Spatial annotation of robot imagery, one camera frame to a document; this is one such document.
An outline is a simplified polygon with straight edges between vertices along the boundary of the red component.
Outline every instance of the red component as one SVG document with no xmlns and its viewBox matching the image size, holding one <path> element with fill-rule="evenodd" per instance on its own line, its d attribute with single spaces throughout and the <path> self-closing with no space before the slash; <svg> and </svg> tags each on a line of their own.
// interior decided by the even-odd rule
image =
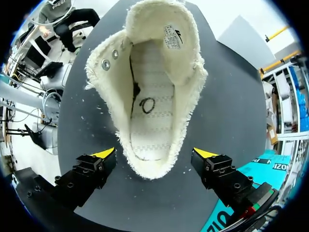
<svg viewBox="0 0 309 232">
<path fill-rule="evenodd" d="M 244 217 L 250 217 L 255 213 L 255 209 L 252 207 L 249 207 L 239 218 L 244 218 Z"/>
</svg>

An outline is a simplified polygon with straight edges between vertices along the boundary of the shoe tongue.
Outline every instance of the shoe tongue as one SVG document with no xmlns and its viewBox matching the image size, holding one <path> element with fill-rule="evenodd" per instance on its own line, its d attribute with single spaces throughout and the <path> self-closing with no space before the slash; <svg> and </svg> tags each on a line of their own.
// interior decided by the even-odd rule
<svg viewBox="0 0 309 232">
<path fill-rule="evenodd" d="M 183 85 L 193 74 L 199 52 L 197 26 L 182 3 L 145 0 L 129 10 L 127 35 L 134 44 L 157 41 L 165 70 L 174 85 Z"/>
</svg>

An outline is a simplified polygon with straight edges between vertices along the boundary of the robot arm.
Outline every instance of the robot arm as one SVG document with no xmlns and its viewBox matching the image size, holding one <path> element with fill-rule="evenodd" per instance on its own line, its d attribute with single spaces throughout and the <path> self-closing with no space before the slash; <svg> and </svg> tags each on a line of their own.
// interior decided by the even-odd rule
<svg viewBox="0 0 309 232">
<path fill-rule="evenodd" d="M 232 159 L 227 155 L 194 148 L 191 164 L 205 188 L 213 189 L 223 204 L 233 209 L 228 226 L 242 218 L 247 219 L 247 222 L 259 218 L 279 194 L 266 182 L 258 188 L 253 187 L 253 177 L 237 171 L 232 165 Z"/>
</svg>

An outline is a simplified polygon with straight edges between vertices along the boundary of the blue bin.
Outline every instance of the blue bin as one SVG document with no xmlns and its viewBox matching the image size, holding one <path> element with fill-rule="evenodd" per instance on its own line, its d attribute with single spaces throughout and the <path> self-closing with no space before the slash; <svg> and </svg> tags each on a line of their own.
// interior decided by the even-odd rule
<svg viewBox="0 0 309 232">
<path fill-rule="evenodd" d="M 295 87 L 296 89 L 299 89 L 299 83 L 298 83 L 298 79 L 297 79 L 297 76 L 296 76 L 296 73 L 295 73 L 295 70 L 293 67 L 289 67 L 290 69 L 290 72 L 291 72 L 291 75 L 292 75 L 292 79 L 294 80 L 294 83 L 295 83 Z"/>
<path fill-rule="evenodd" d="M 298 89 L 296 90 L 296 94 L 297 94 L 298 104 L 305 105 L 306 104 L 305 95 L 299 92 Z"/>
<path fill-rule="evenodd" d="M 300 118 L 305 118 L 308 116 L 307 108 L 305 105 L 299 105 L 299 116 Z"/>
<path fill-rule="evenodd" d="M 309 131 L 309 117 L 300 119 L 300 132 Z"/>
</svg>

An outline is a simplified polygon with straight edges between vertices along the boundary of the desk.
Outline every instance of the desk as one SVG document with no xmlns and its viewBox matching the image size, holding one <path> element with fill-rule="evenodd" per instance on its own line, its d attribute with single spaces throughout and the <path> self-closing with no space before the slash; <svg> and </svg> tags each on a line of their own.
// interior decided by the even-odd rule
<svg viewBox="0 0 309 232">
<path fill-rule="evenodd" d="M 197 22 L 209 77 L 175 166 L 161 179 L 141 179 L 122 155 L 104 101 L 94 89 L 84 90 L 87 78 L 84 67 L 91 50 L 122 29 L 126 10 L 135 2 L 118 1 L 96 25 L 76 57 L 60 109 L 60 170 L 62 174 L 70 170 L 75 159 L 84 153 L 114 146 L 118 150 L 118 165 L 104 188 L 95 190 L 75 212 L 120 230 L 196 232 L 204 226 L 218 198 L 203 187 L 194 170 L 189 171 L 192 148 L 225 153 L 237 167 L 263 154 L 266 104 L 262 82 L 253 66 L 216 41 L 201 11 L 187 2 Z"/>
</svg>

